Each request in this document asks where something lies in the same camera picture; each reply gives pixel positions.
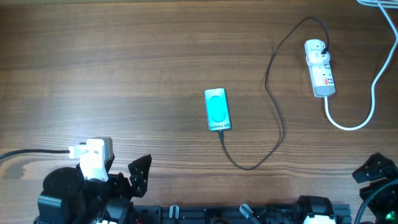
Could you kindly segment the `Galaxy S25 smartphone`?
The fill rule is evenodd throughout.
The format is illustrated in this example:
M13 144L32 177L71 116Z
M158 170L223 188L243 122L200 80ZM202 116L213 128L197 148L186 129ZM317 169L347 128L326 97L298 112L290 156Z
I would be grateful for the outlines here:
M231 128L228 101L224 88L204 91L206 114L210 131L221 131Z

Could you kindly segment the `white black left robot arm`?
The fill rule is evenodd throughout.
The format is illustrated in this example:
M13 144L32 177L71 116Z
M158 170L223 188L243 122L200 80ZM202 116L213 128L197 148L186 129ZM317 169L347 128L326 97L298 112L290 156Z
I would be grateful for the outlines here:
M129 177L110 174L105 182L86 179L80 166L51 172L43 181L34 223L139 223L131 199L147 192L151 162L150 154L142 156L128 164Z

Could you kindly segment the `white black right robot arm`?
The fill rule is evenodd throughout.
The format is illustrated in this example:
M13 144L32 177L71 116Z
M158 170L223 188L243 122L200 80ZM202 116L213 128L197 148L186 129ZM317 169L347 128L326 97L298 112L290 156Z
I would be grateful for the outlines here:
M365 209L375 216L375 224L397 224L397 166L380 153L375 153L352 176L357 183L369 182L361 188L361 204L355 219L344 205L333 205L328 198L301 196L293 206L293 223L337 224L362 223Z

